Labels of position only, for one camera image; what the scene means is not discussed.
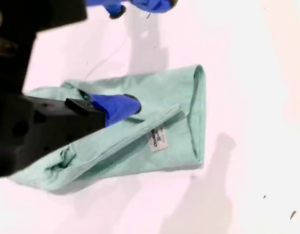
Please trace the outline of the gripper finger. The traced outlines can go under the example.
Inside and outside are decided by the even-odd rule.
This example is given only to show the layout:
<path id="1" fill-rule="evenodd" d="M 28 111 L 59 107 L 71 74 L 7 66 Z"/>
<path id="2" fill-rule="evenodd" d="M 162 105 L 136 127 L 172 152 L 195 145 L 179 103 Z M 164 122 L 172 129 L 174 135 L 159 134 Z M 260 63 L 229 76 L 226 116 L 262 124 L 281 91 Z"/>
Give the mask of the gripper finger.
<path id="1" fill-rule="evenodd" d="M 131 0 L 130 3 L 149 13 L 165 13 L 176 6 L 177 0 Z"/>
<path id="2" fill-rule="evenodd" d="M 2 0 L 1 30 L 39 32 L 87 19 L 87 7 L 99 0 Z"/>
<path id="3" fill-rule="evenodd" d="M 13 135 L 20 141 L 14 164 L 28 166 L 48 153 L 107 128 L 142 109 L 134 96 L 90 95 L 87 99 L 64 101 L 25 96 Z"/>

